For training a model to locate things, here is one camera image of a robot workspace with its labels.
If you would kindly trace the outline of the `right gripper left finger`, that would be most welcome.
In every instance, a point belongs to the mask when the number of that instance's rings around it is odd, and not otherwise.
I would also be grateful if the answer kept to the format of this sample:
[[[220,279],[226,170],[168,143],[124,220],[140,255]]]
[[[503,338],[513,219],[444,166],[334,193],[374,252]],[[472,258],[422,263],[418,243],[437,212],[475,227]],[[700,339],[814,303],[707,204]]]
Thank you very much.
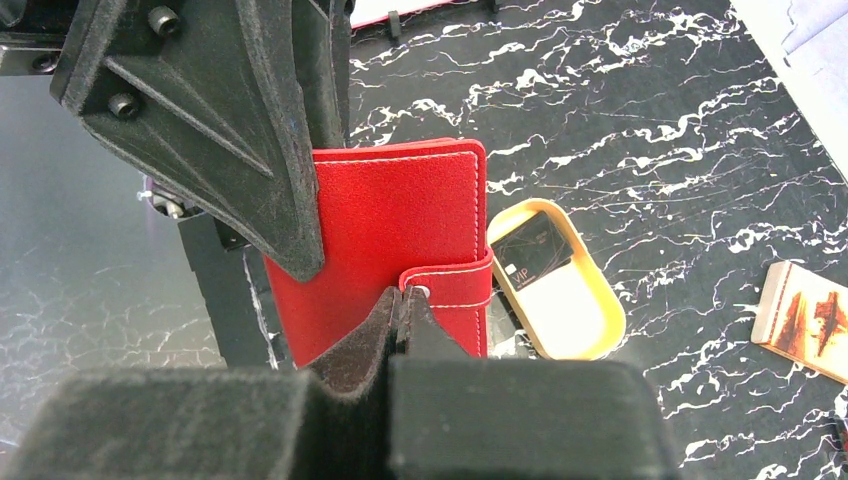
[[[386,364],[401,295],[307,367],[78,373],[41,408],[8,479],[383,479]]]

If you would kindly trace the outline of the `red card holder wallet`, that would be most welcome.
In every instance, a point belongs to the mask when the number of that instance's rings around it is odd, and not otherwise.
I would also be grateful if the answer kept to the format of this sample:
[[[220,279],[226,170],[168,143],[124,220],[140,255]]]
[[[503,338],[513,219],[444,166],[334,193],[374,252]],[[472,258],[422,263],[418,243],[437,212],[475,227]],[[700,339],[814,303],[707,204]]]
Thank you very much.
[[[293,363],[303,367],[357,327],[389,287],[422,287],[468,354],[486,353],[493,255],[486,152],[440,138],[313,155],[325,264],[301,283],[266,266]]]

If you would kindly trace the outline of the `stack of black credit cards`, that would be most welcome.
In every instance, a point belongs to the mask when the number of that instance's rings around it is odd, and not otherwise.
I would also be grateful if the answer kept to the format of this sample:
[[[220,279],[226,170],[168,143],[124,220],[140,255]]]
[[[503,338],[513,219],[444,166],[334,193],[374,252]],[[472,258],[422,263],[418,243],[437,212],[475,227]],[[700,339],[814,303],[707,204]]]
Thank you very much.
[[[568,265],[574,254],[569,241],[545,212],[537,212],[492,245],[509,283],[520,291]]]

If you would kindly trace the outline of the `orange oval tray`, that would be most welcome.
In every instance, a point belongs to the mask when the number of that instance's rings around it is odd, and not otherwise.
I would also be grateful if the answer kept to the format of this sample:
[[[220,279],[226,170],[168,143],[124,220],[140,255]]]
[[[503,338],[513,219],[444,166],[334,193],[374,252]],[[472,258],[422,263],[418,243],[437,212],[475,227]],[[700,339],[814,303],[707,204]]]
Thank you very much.
[[[496,214],[487,229],[493,243],[531,218],[547,213],[574,249],[571,262],[526,288],[515,291],[499,261],[493,274],[537,354],[551,360],[596,360],[611,353],[624,337],[624,308],[581,234],[563,208],[531,198]]]

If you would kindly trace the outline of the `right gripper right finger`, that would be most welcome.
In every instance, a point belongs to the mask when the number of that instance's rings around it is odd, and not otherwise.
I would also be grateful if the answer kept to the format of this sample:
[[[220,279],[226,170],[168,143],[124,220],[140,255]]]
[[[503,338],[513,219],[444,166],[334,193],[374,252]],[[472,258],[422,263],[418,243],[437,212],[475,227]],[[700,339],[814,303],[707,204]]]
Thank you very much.
[[[675,479],[652,390],[615,361],[483,359],[403,297],[390,361],[398,479]]]

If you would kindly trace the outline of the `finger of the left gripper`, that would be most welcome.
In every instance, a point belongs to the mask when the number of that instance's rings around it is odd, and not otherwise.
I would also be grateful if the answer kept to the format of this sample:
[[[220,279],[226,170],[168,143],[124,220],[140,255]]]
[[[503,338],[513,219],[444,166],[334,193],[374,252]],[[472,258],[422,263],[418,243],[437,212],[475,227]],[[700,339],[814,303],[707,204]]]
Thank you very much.
[[[289,1],[82,1],[50,85],[104,148],[300,282],[322,268]]]
[[[295,71],[312,146],[345,148],[350,121],[351,15],[346,0],[294,0]]]

